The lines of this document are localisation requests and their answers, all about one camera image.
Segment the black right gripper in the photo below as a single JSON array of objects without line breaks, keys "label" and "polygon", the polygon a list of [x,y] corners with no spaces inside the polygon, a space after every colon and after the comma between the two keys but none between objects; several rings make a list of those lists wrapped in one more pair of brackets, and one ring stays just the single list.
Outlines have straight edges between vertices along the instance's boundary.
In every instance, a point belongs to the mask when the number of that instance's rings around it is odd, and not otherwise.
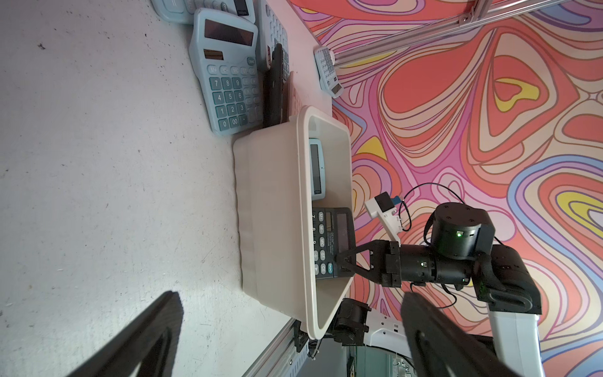
[{"label": "black right gripper", "polygon": [[[356,255],[365,251],[369,253],[368,269],[356,263]],[[436,281],[435,257],[427,246],[372,240],[340,252],[335,260],[344,270],[382,287],[401,287],[403,282],[426,284]]]}]

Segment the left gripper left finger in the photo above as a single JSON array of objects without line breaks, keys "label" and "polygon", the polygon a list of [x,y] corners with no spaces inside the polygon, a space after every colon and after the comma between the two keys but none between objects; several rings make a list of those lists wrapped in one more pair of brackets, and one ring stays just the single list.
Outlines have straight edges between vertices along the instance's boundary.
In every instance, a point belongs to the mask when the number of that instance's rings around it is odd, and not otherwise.
[{"label": "left gripper left finger", "polygon": [[184,310],[177,292],[164,292],[71,376],[171,376]]}]

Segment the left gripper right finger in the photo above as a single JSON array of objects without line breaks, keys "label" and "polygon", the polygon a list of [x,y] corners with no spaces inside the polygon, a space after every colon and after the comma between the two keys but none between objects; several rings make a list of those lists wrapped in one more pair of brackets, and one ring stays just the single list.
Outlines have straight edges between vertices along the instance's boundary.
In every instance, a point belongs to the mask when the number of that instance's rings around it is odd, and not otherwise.
[{"label": "left gripper right finger", "polygon": [[406,294],[400,315],[418,376],[516,375],[421,295]]}]

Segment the cream plastic storage box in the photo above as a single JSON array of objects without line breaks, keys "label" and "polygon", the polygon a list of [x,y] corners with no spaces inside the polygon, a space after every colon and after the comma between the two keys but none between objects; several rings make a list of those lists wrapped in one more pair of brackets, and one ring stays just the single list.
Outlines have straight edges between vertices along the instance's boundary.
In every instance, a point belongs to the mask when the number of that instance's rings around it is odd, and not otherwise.
[{"label": "cream plastic storage box", "polygon": [[[321,141],[326,196],[312,201],[309,139]],[[312,106],[233,145],[243,291],[324,337],[352,283],[315,278],[312,208],[353,208],[348,129]]]}]

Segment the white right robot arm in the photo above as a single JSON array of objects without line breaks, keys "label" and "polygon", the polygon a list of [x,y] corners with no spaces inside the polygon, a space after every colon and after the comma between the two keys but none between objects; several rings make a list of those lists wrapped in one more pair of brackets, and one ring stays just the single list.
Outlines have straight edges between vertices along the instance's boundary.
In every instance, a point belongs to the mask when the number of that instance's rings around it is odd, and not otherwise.
[{"label": "white right robot arm", "polygon": [[394,231],[394,207],[370,200],[390,240],[373,240],[340,251],[337,266],[383,287],[437,284],[444,290],[474,287],[488,306],[498,358],[522,376],[544,374],[537,322],[542,300],[535,281],[515,249],[496,244],[496,229],[486,210],[444,203],[428,218],[422,245],[402,244]]}]

